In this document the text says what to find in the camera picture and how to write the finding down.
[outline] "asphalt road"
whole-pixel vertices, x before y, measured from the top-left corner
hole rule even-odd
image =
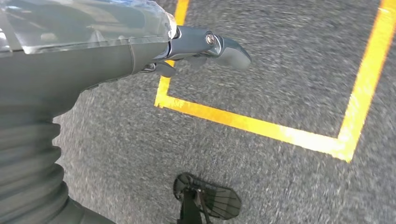
[[[158,1],[174,12],[175,0]],[[244,73],[176,65],[169,95],[336,137],[377,0],[191,0],[185,25],[241,43]],[[234,188],[228,224],[396,223],[396,49],[383,69],[351,163],[154,107],[159,76],[136,74],[81,94],[58,117],[71,196],[119,224],[167,224],[188,171]]]

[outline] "parking space marking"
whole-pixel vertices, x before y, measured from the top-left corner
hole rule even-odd
[[[353,157],[386,61],[396,27],[396,0],[383,0],[349,99],[338,140],[347,158]]]
[[[177,3],[175,18],[178,25],[184,23],[188,3],[188,0],[179,0]],[[160,79],[155,106],[330,154],[335,158],[350,162],[381,76],[395,26],[396,1],[382,0],[337,139],[168,96],[170,78],[165,77]]]

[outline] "yellow painted line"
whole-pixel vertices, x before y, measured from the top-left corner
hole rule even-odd
[[[179,25],[184,23],[187,7],[188,0],[179,0],[177,3],[175,18]],[[168,96],[170,78],[165,77],[160,79],[155,106],[330,154],[349,162],[353,157],[372,96],[381,76],[395,26],[396,0],[382,0],[337,139]]]
[[[170,96],[163,98],[160,106],[323,153],[331,152],[337,148],[338,144],[335,138],[269,123]]]
[[[368,39],[344,121],[338,135],[350,161],[370,109],[382,66],[386,60],[396,26],[396,0],[383,0]]]

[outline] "bolt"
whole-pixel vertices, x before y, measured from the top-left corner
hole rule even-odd
[[[206,34],[206,42],[210,45],[214,44],[214,35],[213,34]]]

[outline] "clear plastic cover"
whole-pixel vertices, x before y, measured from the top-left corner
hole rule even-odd
[[[10,45],[7,41],[6,35],[0,28],[0,57],[7,57],[12,55]]]
[[[26,54],[168,42],[176,34],[173,16],[149,0],[0,0],[0,7]]]

